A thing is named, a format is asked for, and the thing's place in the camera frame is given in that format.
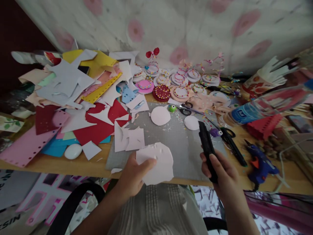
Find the blue glue gun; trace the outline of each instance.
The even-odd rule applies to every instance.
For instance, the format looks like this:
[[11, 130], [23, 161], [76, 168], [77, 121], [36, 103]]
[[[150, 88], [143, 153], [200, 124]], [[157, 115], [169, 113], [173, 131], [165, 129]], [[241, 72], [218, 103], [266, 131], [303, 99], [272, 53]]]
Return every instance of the blue glue gun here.
[[250, 163], [253, 165], [254, 170], [248, 175], [248, 178], [257, 184], [262, 184], [265, 182], [268, 174], [276, 175], [279, 170], [273, 166], [272, 162], [267, 158], [267, 156], [256, 146], [245, 140], [247, 143], [247, 150], [254, 158]]

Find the left hand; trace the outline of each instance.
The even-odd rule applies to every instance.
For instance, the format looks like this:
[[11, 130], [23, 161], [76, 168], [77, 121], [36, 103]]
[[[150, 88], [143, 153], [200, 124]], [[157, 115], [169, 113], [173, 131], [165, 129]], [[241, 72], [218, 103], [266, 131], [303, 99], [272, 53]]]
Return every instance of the left hand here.
[[156, 163], [157, 161], [151, 158], [138, 165], [136, 161], [136, 152], [132, 152], [115, 188], [126, 197], [135, 196], [143, 186], [142, 178], [156, 165]]

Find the polka dot wallpaper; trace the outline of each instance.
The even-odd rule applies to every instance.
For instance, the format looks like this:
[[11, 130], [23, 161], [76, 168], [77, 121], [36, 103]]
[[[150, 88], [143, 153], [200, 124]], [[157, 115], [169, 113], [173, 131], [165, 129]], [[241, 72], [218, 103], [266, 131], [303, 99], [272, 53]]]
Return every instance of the polka dot wallpaper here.
[[313, 45], [311, 0], [16, 1], [59, 51], [76, 39], [82, 49], [138, 50], [140, 65], [159, 47], [161, 68], [223, 52], [224, 74], [254, 73]]

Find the red paper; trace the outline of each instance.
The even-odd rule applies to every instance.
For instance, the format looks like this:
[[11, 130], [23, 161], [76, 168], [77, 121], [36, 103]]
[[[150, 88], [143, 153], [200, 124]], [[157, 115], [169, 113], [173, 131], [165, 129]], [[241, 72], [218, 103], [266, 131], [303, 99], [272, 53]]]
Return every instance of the red paper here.
[[[90, 108], [86, 112], [86, 121], [90, 123], [97, 123], [97, 125], [82, 128], [79, 130], [75, 130], [74, 135], [81, 145], [87, 144], [89, 141], [92, 141], [95, 145], [98, 145], [102, 140], [111, 135], [114, 132], [114, 126], [95, 118], [89, 113], [100, 113], [105, 109], [105, 105], [101, 103], [95, 103], [95, 108]], [[123, 106], [115, 100], [113, 106], [109, 110], [108, 117], [111, 122], [114, 123], [116, 118], [120, 118], [125, 116], [128, 112], [123, 108]], [[118, 120], [117, 123], [119, 126], [125, 125], [128, 121], [131, 120], [131, 116], [129, 116], [128, 120]]]
[[52, 122], [54, 112], [57, 108], [59, 107], [52, 104], [43, 108], [36, 106], [36, 135], [44, 134], [58, 128]]

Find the hand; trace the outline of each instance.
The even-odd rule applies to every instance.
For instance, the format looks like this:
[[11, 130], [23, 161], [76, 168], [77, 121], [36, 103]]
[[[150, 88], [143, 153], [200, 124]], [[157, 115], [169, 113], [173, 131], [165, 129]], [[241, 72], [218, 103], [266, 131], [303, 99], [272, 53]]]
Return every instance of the hand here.
[[[237, 169], [227, 160], [223, 154], [215, 150], [216, 156], [210, 154], [209, 158], [217, 174], [218, 184], [213, 184], [217, 196], [221, 199], [224, 207], [240, 207], [246, 205], [246, 198], [239, 183]], [[211, 172], [206, 164], [204, 153], [200, 153], [202, 159], [202, 172], [211, 177]]]
[[143, 186], [142, 178], [156, 165], [156, 163], [157, 161], [151, 158], [138, 165], [136, 161], [136, 152], [132, 152], [115, 188], [126, 197], [135, 196]]

